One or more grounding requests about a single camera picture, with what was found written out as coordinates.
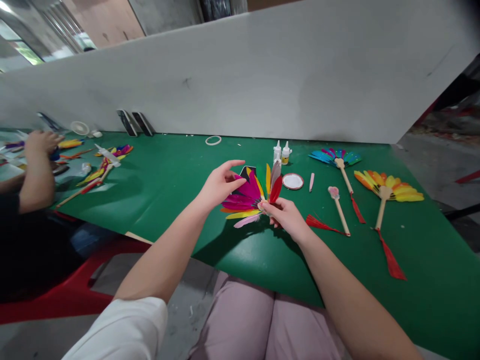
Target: phone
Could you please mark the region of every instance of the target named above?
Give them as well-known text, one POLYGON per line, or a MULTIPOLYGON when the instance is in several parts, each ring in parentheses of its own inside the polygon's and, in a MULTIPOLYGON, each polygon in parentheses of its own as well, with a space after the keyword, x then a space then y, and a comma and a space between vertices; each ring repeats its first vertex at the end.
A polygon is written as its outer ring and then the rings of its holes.
POLYGON ((140 127, 140 129, 143 131, 143 133, 147 136, 153 136, 154 132, 152 131, 152 127, 150 126, 149 122, 145 118, 145 116, 138 111, 133 111, 131 113, 133 115, 133 118, 135 119, 136 123, 140 127))
POLYGON ((116 113, 120 117, 121 123, 125 127, 127 134, 132 138, 136 138, 138 136, 137 130, 135 130, 134 126, 132 125, 132 119, 130 118, 129 113, 123 109, 118 109, 116 113))

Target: white bottle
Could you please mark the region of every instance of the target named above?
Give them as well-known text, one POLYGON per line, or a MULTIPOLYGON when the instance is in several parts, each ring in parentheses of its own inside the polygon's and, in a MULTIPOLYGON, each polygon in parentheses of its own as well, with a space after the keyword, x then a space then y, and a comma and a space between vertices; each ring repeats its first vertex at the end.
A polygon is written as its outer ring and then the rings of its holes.
POLYGON ((282 147, 280 146, 280 140, 276 143, 276 146, 273 147, 273 163, 275 164, 275 161, 277 159, 280 159, 282 155, 282 147))
POLYGON ((289 156, 292 153, 292 150, 289 148, 289 142, 286 142, 285 147, 281 151, 281 164, 287 165, 289 163, 289 156))
POLYGON ((118 168, 121 165, 117 157, 113 155, 110 151, 108 151, 106 148, 100 147, 97 144, 95 144, 95 146, 98 148, 98 152, 104 157, 106 157, 108 160, 110 160, 114 167, 118 168))

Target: window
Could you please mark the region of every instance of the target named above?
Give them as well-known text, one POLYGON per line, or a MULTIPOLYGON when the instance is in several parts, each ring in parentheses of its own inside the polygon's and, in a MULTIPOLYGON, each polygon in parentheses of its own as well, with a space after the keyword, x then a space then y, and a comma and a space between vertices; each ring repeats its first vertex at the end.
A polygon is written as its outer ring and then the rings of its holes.
POLYGON ((28 44, 23 41, 3 20, 0 20, 0 36, 4 38, 15 50, 17 50, 32 65, 38 65, 44 61, 28 44))

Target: green tablecloth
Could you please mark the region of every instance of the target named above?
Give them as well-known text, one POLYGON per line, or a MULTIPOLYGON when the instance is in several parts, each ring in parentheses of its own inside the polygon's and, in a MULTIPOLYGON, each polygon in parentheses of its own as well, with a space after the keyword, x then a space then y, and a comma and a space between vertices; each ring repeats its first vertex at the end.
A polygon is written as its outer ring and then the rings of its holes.
MULTIPOLYGON (((105 185, 78 196, 61 211, 154 242, 195 197, 213 168, 230 159, 263 167, 273 161, 276 140, 223 137, 219 145, 207 146, 206 138, 173 134, 132 138, 125 133, 105 133, 99 145, 108 148, 128 143, 134 150, 111 171, 105 185)), ((93 147, 91 142, 68 154, 93 147)), ((289 145, 293 153, 282 173, 300 174, 305 185, 300 190, 284 187, 280 196, 294 201, 304 217, 316 213, 323 222, 341 230, 334 201, 327 192, 328 186, 337 186, 352 235, 319 229, 315 232, 415 344, 450 359, 478 359, 480 261, 426 194, 422 202, 389 201, 386 205, 382 235, 408 281, 389 275, 381 242, 372 229, 380 199, 364 188, 353 172, 385 172, 423 192, 391 147, 299 140, 289 145), (341 172, 308 157, 313 150, 330 147, 355 151, 363 158, 346 171, 367 224, 359 223, 341 172), (309 193, 312 172, 315 183, 309 193)), ((94 166, 101 161, 93 151, 84 158, 94 166)), ((67 173, 59 186, 62 198, 75 190, 78 177, 74 177, 74 169, 70 172, 73 174, 67 173)), ((225 220, 226 215, 220 207, 210 214, 192 257, 267 289, 323 306, 298 246, 283 230, 273 230, 265 216, 258 223, 235 229, 237 220, 225 220)))

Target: red tassel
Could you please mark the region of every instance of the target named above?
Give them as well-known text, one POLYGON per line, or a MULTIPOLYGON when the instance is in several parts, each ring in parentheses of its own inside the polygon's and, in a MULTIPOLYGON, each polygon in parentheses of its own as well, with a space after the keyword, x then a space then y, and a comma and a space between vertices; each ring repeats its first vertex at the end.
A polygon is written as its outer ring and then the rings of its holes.
POLYGON ((330 231, 334 231, 336 233, 347 236, 346 233, 338 231, 337 229, 334 229, 333 227, 328 226, 327 224, 321 222, 320 220, 317 220, 316 218, 314 218, 310 214, 306 217, 305 222, 310 227, 317 228, 317 229, 323 229, 323 230, 330 230, 330 231))
POLYGON ((366 224, 367 222, 365 221, 364 217, 362 216, 362 213, 360 212, 359 206, 355 202, 353 191, 350 193, 350 199, 351 199, 351 204, 353 205, 353 210, 355 210, 356 217, 358 218, 358 221, 360 221, 360 224, 366 224))
POLYGON ((407 277, 405 276, 404 272, 400 268, 400 265, 397 262, 397 260, 395 260, 394 254, 392 253, 388 245, 385 243, 385 240, 382 237, 382 233, 380 232, 380 229, 375 229, 375 230, 378 233, 378 236, 380 237, 381 243, 383 245, 383 251, 385 252, 385 256, 386 256, 386 263, 388 265, 388 272, 395 279, 407 281, 407 277))

